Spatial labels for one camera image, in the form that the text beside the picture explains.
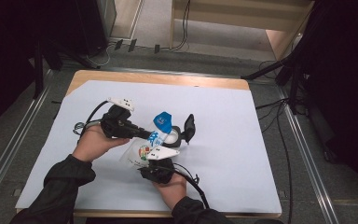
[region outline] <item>hand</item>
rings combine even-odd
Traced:
[[[173,174],[171,181],[168,184],[158,184],[153,182],[153,185],[161,194],[165,204],[173,210],[176,204],[187,195],[186,183],[184,177],[178,174]]]
[[[107,138],[100,125],[89,127],[80,138],[72,156],[81,161],[94,161],[112,147],[128,143],[128,138]]]

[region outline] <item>person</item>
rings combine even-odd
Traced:
[[[48,171],[44,187],[30,207],[21,210],[10,224],[67,224],[74,212],[78,188],[95,178],[92,162],[110,148],[128,142],[129,139],[106,138],[99,125],[89,127],[74,152]],[[201,201],[187,197],[186,180],[180,175],[174,174],[168,184],[153,185],[172,210],[174,223],[232,223],[221,213],[205,209]]]

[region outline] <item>black sleeve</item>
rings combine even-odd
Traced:
[[[225,224],[232,222],[213,209],[205,209],[203,203],[189,197],[183,198],[172,210],[175,223],[181,224]]]
[[[72,155],[55,164],[45,177],[44,188],[27,209],[21,210],[11,224],[67,224],[74,212],[78,187],[95,178],[90,162]]]

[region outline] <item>blue cap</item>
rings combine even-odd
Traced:
[[[171,124],[172,116],[167,112],[162,112],[161,114],[157,115],[153,122],[155,123],[156,127],[158,127],[164,133],[170,133],[172,130]]]

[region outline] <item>wooden table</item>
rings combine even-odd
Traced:
[[[158,102],[150,104],[148,97],[156,92],[165,94],[158,98]],[[48,169],[72,152],[78,138],[72,134],[73,124],[86,119],[100,103],[101,96],[119,97],[122,94],[129,95],[135,103],[135,111],[129,120],[141,127],[161,111],[159,104],[164,110],[172,111],[172,124],[177,126],[183,125],[189,111],[194,112],[197,132],[190,145],[182,144],[181,154],[173,159],[200,176],[200,187],[212,208],[230,217],[278,217],[281,214],[255,105],[245,80],[101,71],[75,73],[16,208],[28,207],[40,192]],[[239,105],[232,109],[234,107],[230,105],[236,102]],[[102,107],[94,118],[101,116],[107,108]],[[226,111],[236,118],[221,122],[226,118],[222,114]],[[232,136],[220,133],[231,128],[235,132]],[[97,177],[79,189],[76,216],[170,216],[169,209],[150,182],[142,179],[138,171],[123,167],[118,162],[128,147],[117,147],[93,162]],[[224,156],[228,153],[236,155],[232,158]],[[188,186],[187,193],[191,198],[200,197],[191,186]],[[243,202],[237,203],[241,208],[225,211],[235,204],[232,201]]]
[[[182,20],[188,0],[172,0],[174,20]],[[303,31],[314,2],[309,0],[191,0],[188,19],[265,29],[277,60]]]

